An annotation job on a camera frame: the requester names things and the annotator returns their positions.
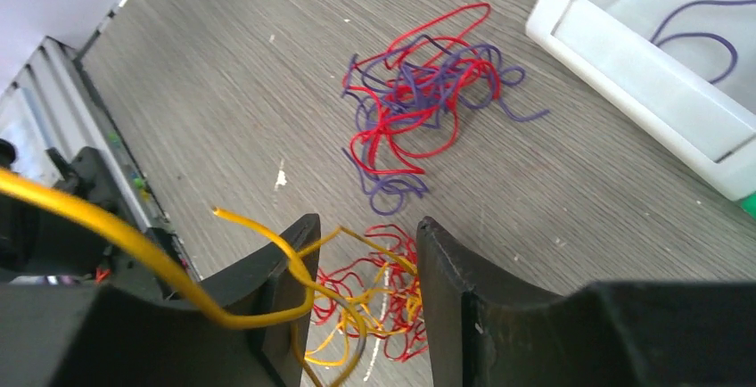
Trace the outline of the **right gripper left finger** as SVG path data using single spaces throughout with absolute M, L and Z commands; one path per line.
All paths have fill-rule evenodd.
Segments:
M 290 333 L 227 329 L 113 283 L 1 281 L 4 386 L 296 386 Z

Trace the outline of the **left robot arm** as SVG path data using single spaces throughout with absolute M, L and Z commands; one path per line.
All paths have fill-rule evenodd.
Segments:
M 60 174 L 53 189 L 136 222 L 102 155 L 91 147 L 66 161 L 54 148 L 44 160 Z M 101 235 L 26 202 L 1 198 L 1 281 L 4 284 L 113 283 L 147 299 L 175 300 L 174 288 Z

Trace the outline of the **white plastic bin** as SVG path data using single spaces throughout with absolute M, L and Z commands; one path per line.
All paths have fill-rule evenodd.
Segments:
M 755 0 L 538 0 L 526 32 L 720 194 L 755 193 Z

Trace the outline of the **green plastic bin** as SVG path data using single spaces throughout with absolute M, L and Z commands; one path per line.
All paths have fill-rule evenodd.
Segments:
M 756 193 L 753 193 L 739 202 L 740 208 L 751 218 L 756 219 Z

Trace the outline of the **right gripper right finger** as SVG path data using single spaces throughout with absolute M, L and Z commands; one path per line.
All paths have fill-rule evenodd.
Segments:
M 600 281 L 562 296 L 416 230 L 437 386 L 752 386 L 752 282 Z

